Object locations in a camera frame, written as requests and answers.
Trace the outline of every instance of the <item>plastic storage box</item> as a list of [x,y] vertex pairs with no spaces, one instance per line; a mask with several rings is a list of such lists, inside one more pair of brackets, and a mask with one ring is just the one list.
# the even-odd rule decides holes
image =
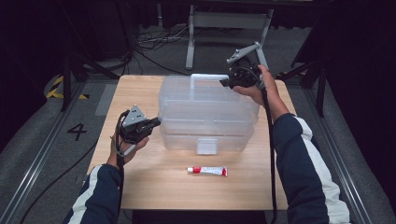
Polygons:
[[198,154],[243,150],[254,132],[259,105],[219,80],[227,75],[193,74],[163,80],[159,93],[160,131],[168,149]]

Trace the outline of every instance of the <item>wooden table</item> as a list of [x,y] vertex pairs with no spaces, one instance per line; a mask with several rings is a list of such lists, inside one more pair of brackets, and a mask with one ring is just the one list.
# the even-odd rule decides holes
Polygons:
[[[158,116],[158,92],[163,77],[123,76],[108,110],[89,171],[105,163],[110,138],[119,115],[133,105],[152,119]],[[290,112],[295,113],[283,82],[277,81],[279,93]],[[220,151],[215,156],[197,155],[194,150],[169,150],[163,146],[159,128],[148,144],[125,165],[122,208],[176,210],[272,210],[270,148],[265,111],[243,151]],[[227,166],[228,176],[189,175],[187,167]],[[286,209],[284,190],[276,175],[278,209]]]

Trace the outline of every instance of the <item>hand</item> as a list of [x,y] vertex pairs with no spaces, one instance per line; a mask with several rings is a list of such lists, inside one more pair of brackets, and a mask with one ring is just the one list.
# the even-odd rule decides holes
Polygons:
[[[129,153],[127,156],[124,157],[124,162],[127,163],[129,162],[131,159],[134,158],[134,155],[136,154],[137,150],[139,150],[140,148],[144,147],[149,141],[148,137],[143,138],[136,146],[135,148],[132,150],[131,153]],[[114,167],[116,167],[117,169],[120,169],[120,167],[117,165],[117,153],[115,151],[115,142],[116,142],[116,135],[114,134],[111,137],[111,151],[110,151],[110,156],[108,157],[107,160],[107,164],[110,164]],[[122,141],[122,138],[119,137],[119,143],[120,144],[120,151],[122,153],[124,153],[129,147],[132,146],[132,144],[126,143]]]
[[[281,115],[289,113],[288,108],[280,99],[279,92],[277,91],[277,85],[271,73],[264,65],[259,65],[260,70],[262,70],[262,81],[265,84],[265,89],[267,91],[268,104],[271,109],[271,115],[273,121],[279,118]],[[262,99],[262,91],[257,89],[256,86],[244,88],[240,86],[235,86],[234,91],[239,94],[250,96],[251,99],[259,105],[264,105]]]

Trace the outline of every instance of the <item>jacket sleeve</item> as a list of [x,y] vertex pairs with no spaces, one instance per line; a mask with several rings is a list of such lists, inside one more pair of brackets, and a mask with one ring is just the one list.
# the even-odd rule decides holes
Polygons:
[[64,223],[117,223],[119,171],[108,164],[95,166]]
[[312,131],[292,114],[274,124],[276,167],[288,200],[289,223],[349,223],[347,205],[318,151]]

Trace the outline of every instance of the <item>tube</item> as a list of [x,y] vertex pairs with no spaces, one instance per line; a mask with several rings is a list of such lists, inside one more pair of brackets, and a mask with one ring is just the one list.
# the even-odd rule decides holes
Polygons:
[[226,166],[192,166],[187,168],[188,173],[203,175],[224,175],[227,176]]

